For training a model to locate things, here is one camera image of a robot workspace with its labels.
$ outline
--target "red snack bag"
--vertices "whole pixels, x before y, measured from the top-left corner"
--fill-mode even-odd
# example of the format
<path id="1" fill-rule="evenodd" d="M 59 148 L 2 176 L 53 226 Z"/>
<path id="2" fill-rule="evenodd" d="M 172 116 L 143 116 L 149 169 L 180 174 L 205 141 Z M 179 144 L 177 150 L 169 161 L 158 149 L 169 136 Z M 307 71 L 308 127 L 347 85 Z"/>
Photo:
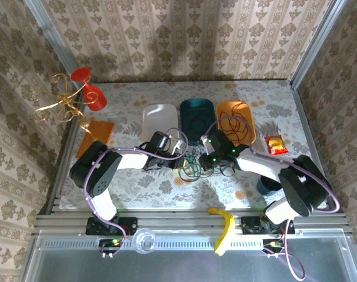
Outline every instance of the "red snack bag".
<path id="1" fill-rule="evenodd" d="M 284 141 L 281 135 L 265 137 L 268 152 L 271 155 L 279 156 L 282 154 L 287 154 L 288 150 L 285 147 Z"/>

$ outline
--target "floral tablecloth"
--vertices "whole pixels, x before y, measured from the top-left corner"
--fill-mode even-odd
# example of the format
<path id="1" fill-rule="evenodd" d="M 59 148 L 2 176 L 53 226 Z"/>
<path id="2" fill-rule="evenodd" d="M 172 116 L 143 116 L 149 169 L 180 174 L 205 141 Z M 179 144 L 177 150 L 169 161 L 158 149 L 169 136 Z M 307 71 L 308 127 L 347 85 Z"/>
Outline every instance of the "floral tablecloth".
<path id="1" fill-rule="evenodd" d="M 257 132 L 254 148 L 267 152 L 264 136 L 282 135 L 289 153 L 310 156 L 305 134 L 296 109 L 292 90 L 287 81 L 238 82 L 158 82 L 158 83 L 105 83 L 98 84 L 108 105 L 99 112 L 85 109 L 90 119 L 115 124 L 110 146 L 134 147 L 142 143 L 142 112 L 148 105 L 179 104 L 192 98 L 206 98 L 217 104 L 225 100 L 245 101 L 251 107 Z M 72 151 L 71 165 L 84 137 L 79 130 Z M 161 169 L 144 172 L 125 169 L 116 172 L 109 191 L 117 207 L 126 208 L 263 208 L 283 197 L 283 191 L 263 197 L 256 190 L 259 175 L 237 171 L 232 177 L 221 174 L 186 183 L 175 170 Z M 68 172 L 61 192 L 60 208 L 86 207 L 84 196 Z"/>

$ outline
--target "yellow banana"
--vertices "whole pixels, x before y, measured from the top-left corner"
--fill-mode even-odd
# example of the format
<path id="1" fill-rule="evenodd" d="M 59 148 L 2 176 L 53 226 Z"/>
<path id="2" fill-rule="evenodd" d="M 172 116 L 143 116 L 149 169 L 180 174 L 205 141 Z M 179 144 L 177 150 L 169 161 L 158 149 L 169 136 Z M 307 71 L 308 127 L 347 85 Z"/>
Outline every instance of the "yellow banana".
<path id="1" fill-rule="evenodd" d="M 224 232 L 215 244 L 215 254 L 222 256 L 231 246 L 236 230 L 236 221 L 230 212 L 219 210 L 216 207 L 209 208 L 207 212 L 209 214 L 220 214 L 225 219 Z"/>

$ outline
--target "patterned wallpaper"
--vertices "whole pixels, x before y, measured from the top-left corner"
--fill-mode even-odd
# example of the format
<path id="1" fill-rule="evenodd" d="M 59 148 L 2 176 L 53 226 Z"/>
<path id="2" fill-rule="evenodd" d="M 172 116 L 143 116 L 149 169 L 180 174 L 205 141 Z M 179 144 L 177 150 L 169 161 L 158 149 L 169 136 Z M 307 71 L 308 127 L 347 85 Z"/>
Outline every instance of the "patterned wallpaper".
<path id="1" fill-rule="evenodd" d="M 42 0 L 93 82 L 289 78 L 329 0 Z"/>
<path id="2" fill-rule="evenodd" d="M 62 69 L 22 1 L 0 1 L 0 281 L 16 281 L 36 214 L 55 176 L 64 127 L 34 123 L 30 101 Z"/>
<path id="3" fill-rule="evenodd" d="M 349 0 L 299 93 L 357 243 L 357 0 Z"/>

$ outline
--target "white plastic tray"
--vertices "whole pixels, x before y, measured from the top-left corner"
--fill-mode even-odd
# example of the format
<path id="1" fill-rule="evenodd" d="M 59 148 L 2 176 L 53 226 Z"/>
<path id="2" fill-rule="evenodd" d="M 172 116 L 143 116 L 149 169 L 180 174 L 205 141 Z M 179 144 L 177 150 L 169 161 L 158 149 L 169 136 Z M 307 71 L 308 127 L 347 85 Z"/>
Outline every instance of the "white plastic tray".
<path id="1" fill-rule="evenodd" d="M 142 142 L 151 140 L 156 131 L 166 132 L 169 128 L 178 128 L 177 109 L 172 104 L 157 104 L 147 106 L 143 111 Z M 176 130 L 169 135 L 178 139 Z"/>

